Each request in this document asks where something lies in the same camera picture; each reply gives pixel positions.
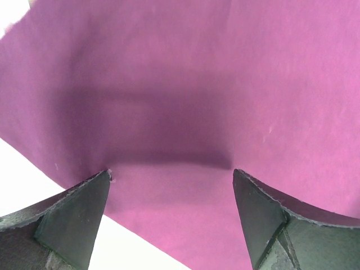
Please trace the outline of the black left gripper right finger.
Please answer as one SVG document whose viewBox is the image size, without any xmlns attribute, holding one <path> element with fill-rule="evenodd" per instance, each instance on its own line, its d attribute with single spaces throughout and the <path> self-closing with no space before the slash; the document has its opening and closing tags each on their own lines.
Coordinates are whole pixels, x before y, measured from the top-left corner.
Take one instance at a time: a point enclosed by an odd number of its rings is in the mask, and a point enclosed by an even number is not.
<svg viewBox="0 0 360 270">
<path fill-rule="evenodd" d="M 359 269 L 359 219 L 302 202 L 240 169 L 233 189 L 253 269 Z"/>
</svg>

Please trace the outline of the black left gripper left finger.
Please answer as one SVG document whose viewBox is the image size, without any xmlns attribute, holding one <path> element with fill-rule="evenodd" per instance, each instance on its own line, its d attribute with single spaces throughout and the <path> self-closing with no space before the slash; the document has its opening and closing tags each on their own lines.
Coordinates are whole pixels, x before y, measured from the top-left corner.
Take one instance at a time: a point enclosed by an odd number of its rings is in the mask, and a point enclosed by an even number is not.
<svg viewBox="0 0 360 270">
<path fill-rule="evenodd" d="M 109 194 L 99 172 L 1 217 L 1 269 L 88 269 Z"/>
</svg>

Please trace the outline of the purple cloth mat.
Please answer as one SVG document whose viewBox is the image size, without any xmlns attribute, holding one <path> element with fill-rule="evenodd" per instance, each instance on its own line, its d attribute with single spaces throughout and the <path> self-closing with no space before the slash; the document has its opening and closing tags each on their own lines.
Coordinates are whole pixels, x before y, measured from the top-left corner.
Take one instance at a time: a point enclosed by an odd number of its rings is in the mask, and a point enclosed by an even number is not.
<svg viewBox="0 0 360 270">
<path fill-rule="evenodd" d="M 36 1 L 1 39 L 1 138 L 191 269 L 250 269 L 240 168 L 359 216 L 358 1 Z"/>
</svg>

